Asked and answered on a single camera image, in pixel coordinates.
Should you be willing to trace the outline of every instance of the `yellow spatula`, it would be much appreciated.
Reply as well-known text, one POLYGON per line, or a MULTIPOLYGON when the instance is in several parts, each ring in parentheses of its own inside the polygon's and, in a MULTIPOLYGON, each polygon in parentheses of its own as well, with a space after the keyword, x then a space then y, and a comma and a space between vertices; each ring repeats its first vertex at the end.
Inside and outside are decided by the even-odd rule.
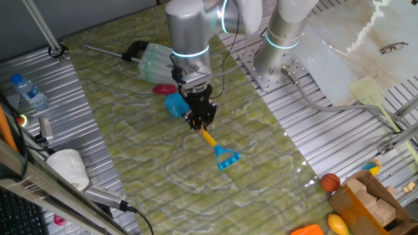
MULTIPOLYGON (((382 107, 381 102, 385 100, 385 92, 379 86, 379 84, 371 77, 366 77, 360 79, 356 82, 350 84, 350 90, 358 98, 362 104, 374 105, 380 108, 383 115, 387 118, 387 121, 392 125, 393 129, 396 132, 399 132, 399 128, 394 124, 391 117, 386 113, 385 109, 382 107)), ((412 157, 415 159, 415 162, 418 164, 418 154, 411 146, 409 142, 405 142, 406 148, 410 151, 412 157)))

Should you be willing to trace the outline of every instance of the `keyboard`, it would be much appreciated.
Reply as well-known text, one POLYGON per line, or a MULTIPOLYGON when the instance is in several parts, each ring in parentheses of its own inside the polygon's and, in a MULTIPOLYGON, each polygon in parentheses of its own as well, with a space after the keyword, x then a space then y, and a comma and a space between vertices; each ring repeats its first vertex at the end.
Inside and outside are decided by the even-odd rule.
POLYGON ((45 235, 40 208, 0 188, 0 235, 45 235))

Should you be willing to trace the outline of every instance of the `black handle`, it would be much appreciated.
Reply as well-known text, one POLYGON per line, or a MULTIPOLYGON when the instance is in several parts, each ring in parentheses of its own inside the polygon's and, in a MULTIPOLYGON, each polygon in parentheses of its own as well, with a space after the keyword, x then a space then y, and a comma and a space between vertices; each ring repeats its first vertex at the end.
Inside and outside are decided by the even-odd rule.
POLYGON ((144 51, 146 47, 148 46, 149 42, 146 41, 136 41, 132 43, 128 50, 122 54, 122 59, 124 61, 132 62, 132 57, 135 57, 139 51, 144 51))

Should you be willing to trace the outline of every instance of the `white wall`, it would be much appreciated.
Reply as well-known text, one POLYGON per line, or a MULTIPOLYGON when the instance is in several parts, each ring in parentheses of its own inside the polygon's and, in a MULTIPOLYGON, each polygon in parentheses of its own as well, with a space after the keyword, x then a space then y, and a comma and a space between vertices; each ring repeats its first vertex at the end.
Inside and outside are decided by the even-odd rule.
MULTIPOLYGON (((155 6, 156 0, 34 0, 57 39, 155 6)), ((0 61, 48 43, 21 0, 0 0, 0 61)))

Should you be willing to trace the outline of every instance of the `metal mounting plate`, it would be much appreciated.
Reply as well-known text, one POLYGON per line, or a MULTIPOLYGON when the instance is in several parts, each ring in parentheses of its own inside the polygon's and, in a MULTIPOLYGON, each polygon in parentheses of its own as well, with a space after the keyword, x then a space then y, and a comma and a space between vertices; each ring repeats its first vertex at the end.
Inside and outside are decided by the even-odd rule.
MULTIPOLYGON (((263 78, 263 76, 257 72, 253 60, 255 53, 258 51, 262 44, 263 42, 259 42, 253 46, 248 46, 247 52, 244 54, 244 51, 242 50, 238 56, 243 62, 244 66, 249 70, 251 75, 253 75, 254 80, 260 85, 260 88, 266 92, 271 92, 281 86, 284 86, 285 84, 288 84, 289 80, 286 78, 286 76, 263 78)), ((293 59, 294 63, 291 65, 290 69, 295 72, 295 75, 297 75, 298 78, 306 76, 308 74, 306 68, 302 65, 302 63, 299 62, 295 55, 293 55, 293 59)))

